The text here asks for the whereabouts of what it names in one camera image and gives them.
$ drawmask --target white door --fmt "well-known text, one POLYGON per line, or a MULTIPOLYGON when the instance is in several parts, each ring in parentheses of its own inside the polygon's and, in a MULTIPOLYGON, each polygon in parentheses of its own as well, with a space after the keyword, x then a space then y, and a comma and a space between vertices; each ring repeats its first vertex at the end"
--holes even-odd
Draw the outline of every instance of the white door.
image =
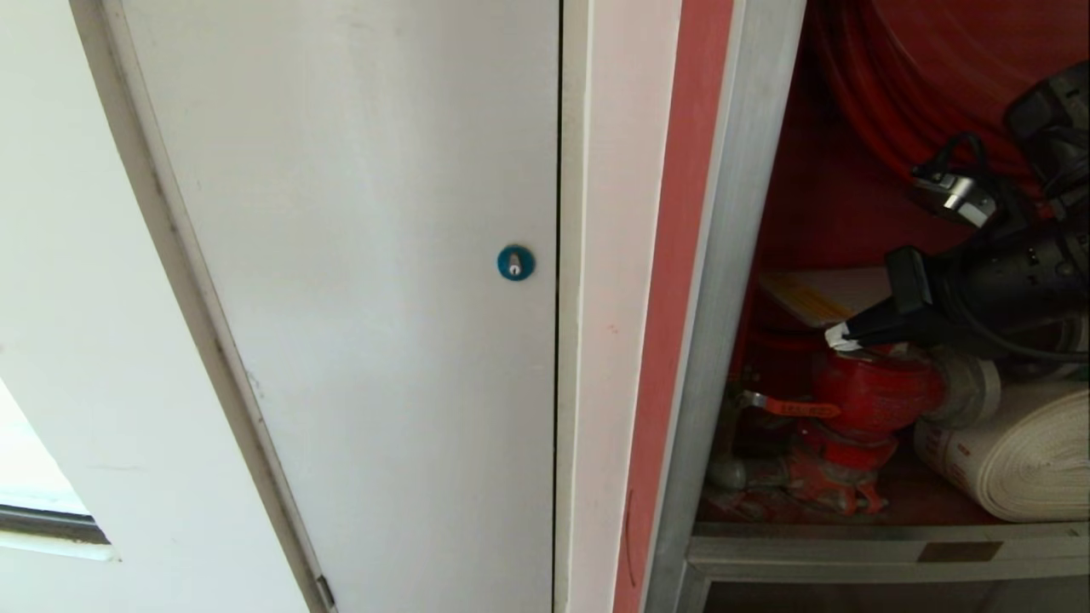
MULTIPOLYGON (((0 405, 110 541, 0 516, 0 612, 306 610, 57 0, 0 0, 0 405)), ((82 512, 22 434, 0 436, 0 504, 45 477, 82 512)))
POLYGON ((120 9, 338 610, 548 611, 559 0, 120 9))

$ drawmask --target white fire hose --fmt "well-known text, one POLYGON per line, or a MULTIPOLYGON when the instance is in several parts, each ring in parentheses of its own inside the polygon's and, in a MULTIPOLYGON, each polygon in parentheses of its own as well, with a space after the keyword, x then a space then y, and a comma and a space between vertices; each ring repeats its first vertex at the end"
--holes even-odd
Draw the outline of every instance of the white fire hose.
POLYGON ((995 417, 984 423, 955 431, 920 420, 916 453, 1000 519, 1087 519, 1088 413, 1085 382, 1004 387, 995 417))

